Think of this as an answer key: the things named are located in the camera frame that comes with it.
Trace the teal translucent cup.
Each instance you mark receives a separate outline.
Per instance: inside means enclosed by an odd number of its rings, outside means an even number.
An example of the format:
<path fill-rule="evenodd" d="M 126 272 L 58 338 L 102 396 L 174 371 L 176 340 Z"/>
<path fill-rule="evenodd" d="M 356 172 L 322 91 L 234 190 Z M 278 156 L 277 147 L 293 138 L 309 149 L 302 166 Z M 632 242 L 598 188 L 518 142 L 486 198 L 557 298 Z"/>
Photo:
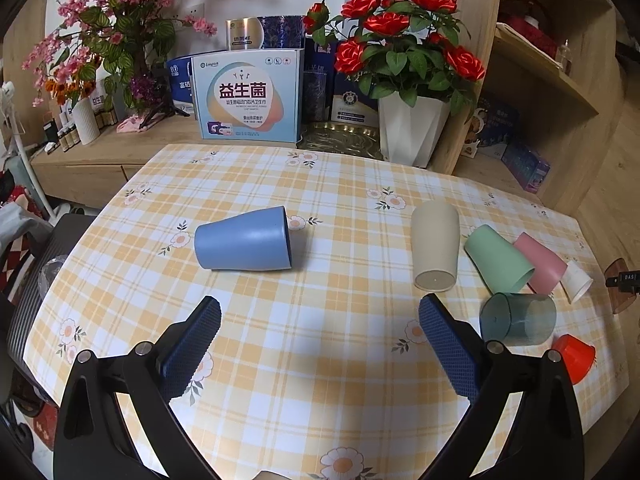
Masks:
<path fill-rule="evenodd" d="M 484 341 L 507 346 L 536 346 L 549 339 L 556 323 L 556 307 L 549 296 L 497 292 L 480 309 Z"/>

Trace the white ribbed vase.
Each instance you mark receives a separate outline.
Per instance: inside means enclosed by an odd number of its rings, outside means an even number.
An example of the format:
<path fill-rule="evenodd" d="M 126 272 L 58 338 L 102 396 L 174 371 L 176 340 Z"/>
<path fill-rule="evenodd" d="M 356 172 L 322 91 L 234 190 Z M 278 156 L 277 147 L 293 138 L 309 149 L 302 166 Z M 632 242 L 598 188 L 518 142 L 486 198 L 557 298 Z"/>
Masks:
<path fill-rule="evenodd" d="M 82 98 L 75 104 L 72 116 L 82 145 L 89 145 L 99 137 L 100 129 L 88 98 Z"/>

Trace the black white food box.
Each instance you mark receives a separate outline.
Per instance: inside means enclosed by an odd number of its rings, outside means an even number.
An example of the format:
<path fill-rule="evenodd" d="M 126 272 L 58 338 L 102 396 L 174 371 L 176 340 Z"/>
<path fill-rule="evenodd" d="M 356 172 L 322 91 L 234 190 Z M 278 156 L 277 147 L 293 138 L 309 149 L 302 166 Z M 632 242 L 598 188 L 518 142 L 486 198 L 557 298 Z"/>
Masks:
<path fill-rule="evenodd" d="M 490 148 L 502 140 L 502 125 L 498 111 L 491 100 L 478 100 L 464 139 L 462 156 L 474 158 L 480 148 Z"/>

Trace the glass perfume bottle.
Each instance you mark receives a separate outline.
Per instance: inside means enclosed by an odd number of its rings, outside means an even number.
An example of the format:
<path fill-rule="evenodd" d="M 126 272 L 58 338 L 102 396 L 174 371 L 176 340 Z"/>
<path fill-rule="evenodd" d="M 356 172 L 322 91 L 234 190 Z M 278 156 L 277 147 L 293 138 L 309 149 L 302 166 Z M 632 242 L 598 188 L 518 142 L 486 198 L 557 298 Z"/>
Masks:
<path fill-rule="evenodd" d="M 570 47 L 568 46 L 567 39 L 565 39 L 564 42 L 556 49 L 555 62 L 558 63 L 560 69 L 565 75 L 570 74 L 573 64 L 573 55 Z"/>

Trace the green plastic cup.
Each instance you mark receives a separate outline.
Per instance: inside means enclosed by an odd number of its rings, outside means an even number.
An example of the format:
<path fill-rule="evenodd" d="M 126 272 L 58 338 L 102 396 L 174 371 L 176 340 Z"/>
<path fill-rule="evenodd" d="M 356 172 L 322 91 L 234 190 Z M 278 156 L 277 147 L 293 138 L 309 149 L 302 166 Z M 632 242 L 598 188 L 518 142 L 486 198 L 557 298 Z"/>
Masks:
<path fill-rule="evenodd" d="M 464 250 L 492 294 L 520 292 L 535 272 L 533 263 L 487 224 L 469 235 Z"/>

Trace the gold decorative tray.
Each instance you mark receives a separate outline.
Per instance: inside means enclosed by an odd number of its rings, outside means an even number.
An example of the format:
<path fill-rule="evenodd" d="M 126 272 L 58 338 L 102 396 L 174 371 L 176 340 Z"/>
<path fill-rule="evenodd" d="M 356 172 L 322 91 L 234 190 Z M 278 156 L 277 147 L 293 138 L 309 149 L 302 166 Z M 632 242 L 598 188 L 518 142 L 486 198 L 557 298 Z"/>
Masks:
<path fill-rule="evenodd" d="M 303 125 L 302 136 L 296 148 L 368 159 L 384 159 L 377 128 L 340 122 L 313 122 Z"/>

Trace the wooden shelf unit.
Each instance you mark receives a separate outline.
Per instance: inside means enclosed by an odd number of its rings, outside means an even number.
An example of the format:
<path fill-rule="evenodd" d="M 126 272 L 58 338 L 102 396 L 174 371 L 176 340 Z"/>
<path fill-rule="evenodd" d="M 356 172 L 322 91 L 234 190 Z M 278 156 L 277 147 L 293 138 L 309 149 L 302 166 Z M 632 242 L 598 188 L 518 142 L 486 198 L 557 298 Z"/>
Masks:
<path fill-rule="evenodd" d="M 556 41 L 567 42 L 572 69 L 560 72 L 524 40 L 499 27 L 508 0 L 458 0 L 460 42 L 485 65 L 480 88 L 520 113 L 525 144 L 551 169 L 538 200 L 576 216 L 617 126 L 624 84 L 615 57 L 611 0 L 532 0 Z"/>

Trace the low wooden cabinet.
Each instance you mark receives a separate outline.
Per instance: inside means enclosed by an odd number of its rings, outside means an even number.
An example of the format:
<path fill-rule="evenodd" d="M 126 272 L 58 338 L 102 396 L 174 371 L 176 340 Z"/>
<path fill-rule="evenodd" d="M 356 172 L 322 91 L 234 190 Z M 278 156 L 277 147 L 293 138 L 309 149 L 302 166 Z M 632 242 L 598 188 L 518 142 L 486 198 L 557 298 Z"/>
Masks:
<path fill-rule="evenodd" d="M 249 206 L 282 205 L 278 177 L 307 177 L 291 143 L 204 140 L 192 118 L 171 117 L 145 132 L 108 129 L 89 145 L 34 158 L 47 194 L 96 209 L 134 205 L 189 220 L 220 220 Z"/>

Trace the silver blue box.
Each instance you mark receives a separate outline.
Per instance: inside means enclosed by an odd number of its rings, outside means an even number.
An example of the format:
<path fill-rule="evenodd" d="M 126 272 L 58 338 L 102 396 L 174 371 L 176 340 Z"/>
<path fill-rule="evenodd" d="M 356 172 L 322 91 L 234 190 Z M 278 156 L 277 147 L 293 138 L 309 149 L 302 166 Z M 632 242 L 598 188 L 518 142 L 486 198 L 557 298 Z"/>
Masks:
<path fill-rule="evenodd" d="M 306 32 L 301 15 L 270 15 L 226 21 L 227 49 L 303 49 Z"/>

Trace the white faceted vase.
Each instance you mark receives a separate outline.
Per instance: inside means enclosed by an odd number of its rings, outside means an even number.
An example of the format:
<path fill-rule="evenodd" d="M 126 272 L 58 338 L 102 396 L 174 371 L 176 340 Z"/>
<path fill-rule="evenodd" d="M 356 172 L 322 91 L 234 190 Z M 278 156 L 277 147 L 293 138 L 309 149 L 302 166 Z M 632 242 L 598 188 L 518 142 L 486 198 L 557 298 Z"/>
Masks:
<path fill-rule="evenodd" d="M 448 103 L 419 96 L 415 106 L 394 93 L 378 101 L 383 158 L 392 164 L 425 168 L 450 114 Z"/>

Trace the pink blossom arrangement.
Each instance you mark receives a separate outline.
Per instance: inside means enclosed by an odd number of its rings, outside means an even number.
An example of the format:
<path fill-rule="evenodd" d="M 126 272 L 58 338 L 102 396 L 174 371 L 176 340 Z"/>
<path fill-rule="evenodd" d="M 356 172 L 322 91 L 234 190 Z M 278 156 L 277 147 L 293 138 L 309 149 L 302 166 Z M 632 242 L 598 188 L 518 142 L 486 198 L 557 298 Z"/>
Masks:
<path fill-rule="evenodd" d="M 43 97 L 63 105 L 90 96 L 105 70 L 105 104 L 122 90 L 128 110 L 141 119 L 139 129 L 157 119 L 186 116 L 175 107 L 163 73 L 176 42 L 176 27 L 214 36 L 217 27 L 206 18 L 172 18 L 174 0 L 58 0 L 63 21 L 32 48 L 22 64 L 36 89 L 34 107 Z"/>

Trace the brown translucent cup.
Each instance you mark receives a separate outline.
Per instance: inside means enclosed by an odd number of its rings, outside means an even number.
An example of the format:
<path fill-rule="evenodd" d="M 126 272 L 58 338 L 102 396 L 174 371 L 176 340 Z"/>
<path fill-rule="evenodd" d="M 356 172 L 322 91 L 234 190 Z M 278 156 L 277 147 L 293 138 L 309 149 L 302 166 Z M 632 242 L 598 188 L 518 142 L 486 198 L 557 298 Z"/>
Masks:
<path fill-rule="evenodd" d="M 612 312 L 619 314 L 639 295 L 639 271 L 630 270 L 624 258 L 617 258 L 604 271 Z"/>

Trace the red gift basket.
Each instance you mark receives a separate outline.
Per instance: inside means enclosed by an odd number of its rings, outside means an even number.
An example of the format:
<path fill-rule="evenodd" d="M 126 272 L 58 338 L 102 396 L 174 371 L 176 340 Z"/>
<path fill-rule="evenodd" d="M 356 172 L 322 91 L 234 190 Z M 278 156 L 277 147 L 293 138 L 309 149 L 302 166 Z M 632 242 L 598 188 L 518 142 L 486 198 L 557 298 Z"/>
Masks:
<path fill-rule="evenodd" d="M 550 35 L 548 13 L 537 0 L 503 0 L 498 21 L 509 25 L 550 58 L 555 58 L 558 44 Z"/>

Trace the light blue probiotic box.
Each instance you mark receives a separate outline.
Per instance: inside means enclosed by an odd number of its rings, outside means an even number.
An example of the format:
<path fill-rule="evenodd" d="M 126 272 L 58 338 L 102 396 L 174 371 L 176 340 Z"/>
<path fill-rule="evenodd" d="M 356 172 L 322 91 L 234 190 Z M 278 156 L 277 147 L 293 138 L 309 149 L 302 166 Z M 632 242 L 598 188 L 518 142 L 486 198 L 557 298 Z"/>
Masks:
<path fill-rule="evenodd" d="M 191 58 L 192 98 L 205 140 L 295 144 L 304 51 L 216 51 Z"/>

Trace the red plastic cup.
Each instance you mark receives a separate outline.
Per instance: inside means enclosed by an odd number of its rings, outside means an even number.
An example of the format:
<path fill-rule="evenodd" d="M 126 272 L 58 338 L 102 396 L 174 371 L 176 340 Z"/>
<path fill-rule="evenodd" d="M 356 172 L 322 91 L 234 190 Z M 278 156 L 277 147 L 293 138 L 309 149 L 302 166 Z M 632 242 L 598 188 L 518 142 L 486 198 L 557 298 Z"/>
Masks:
<path fill-rule="evenodd" d="M 579 384 L 596 362 L 597 350 L 571 334 L 564 334 L 553 341 L 552 349 L 561 353 L 567 373 L 573 385 Z"/>

